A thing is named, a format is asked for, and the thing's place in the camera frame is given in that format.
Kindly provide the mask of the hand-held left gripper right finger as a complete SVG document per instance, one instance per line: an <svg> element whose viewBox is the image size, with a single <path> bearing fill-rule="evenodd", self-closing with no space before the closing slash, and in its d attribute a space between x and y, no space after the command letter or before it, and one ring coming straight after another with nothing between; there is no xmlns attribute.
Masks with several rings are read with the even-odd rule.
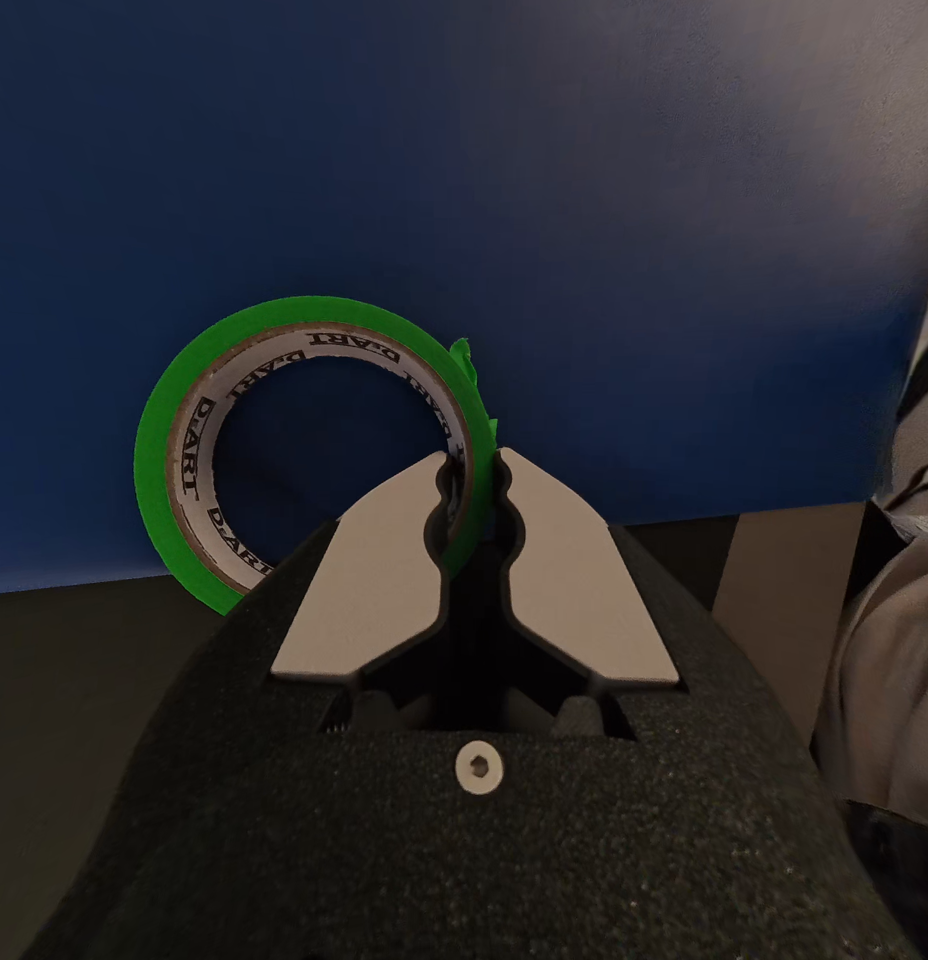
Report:
<svg viewBox="0 0 928 960"><path fill-rule="evenodd" d="M674 661L608 522L516 450L496 451L498 504L513 522L502 611L582 691L673 690Z"/></svg>

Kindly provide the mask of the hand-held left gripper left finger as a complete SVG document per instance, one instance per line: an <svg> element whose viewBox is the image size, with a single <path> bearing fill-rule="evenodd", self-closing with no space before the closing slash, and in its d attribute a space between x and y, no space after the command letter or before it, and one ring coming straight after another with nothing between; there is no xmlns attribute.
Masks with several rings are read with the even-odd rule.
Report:
<svg viewBox="0 0 928 960"><path fill-rule="evenodd" d="M351 685L440 630L457 466L450 454L431 453L341 515L273 676Z"/></svg>

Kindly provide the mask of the green tape roll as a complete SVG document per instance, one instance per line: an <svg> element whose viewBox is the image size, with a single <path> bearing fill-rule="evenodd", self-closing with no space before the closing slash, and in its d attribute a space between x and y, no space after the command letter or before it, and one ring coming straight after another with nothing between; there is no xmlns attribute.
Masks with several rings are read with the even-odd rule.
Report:
<svg viewBox="0 0 928 960"><path fill-rule="evenodd" d="M178 354L152 391L135 439L135 493L151 542L180 584L220 615L275 568L245 544L220 505L213 465L220 431L255 386L321 357L394 374L437 418L459 474L443 553L450 577L482 537L497 420L482 400L468 340L445 347L409 320L350 298L272 299L223 318Z"/></svg>

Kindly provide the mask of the wooden desk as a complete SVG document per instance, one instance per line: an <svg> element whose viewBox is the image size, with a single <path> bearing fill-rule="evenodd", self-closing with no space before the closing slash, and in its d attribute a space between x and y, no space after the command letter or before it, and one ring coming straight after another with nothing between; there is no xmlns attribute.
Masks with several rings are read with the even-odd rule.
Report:
<svg viewBox="0 0 928 960"><path fill-rule="evenodd" d="M633 525L809 739L865 506ZM134 746L222 618L163 576L0 594L0 958L86 859Z"/></svg>

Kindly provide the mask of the blue desk mat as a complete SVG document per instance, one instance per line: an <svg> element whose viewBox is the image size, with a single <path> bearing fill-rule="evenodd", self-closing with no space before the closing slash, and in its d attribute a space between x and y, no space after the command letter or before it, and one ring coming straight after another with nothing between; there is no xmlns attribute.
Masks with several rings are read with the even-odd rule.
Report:
<svg viewBox="0 0 928 960"><path fill-rule="evenodd" d="M928 297L928 2L0 2L0 594L157 575L134 437L294 295L470 341L611 522L862 501Z"/></svg>

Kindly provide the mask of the person's grey clothing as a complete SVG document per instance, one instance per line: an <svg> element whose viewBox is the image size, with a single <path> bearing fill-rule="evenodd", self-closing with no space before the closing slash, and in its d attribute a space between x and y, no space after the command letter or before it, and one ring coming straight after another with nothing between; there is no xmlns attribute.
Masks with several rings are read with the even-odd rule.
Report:
<svg viewBox="0 0 928 960"><path fill-rule="evenodd" d="M835 794L928 824L928 303L868 508L878 540L842 614L812 744Z"/></svg>

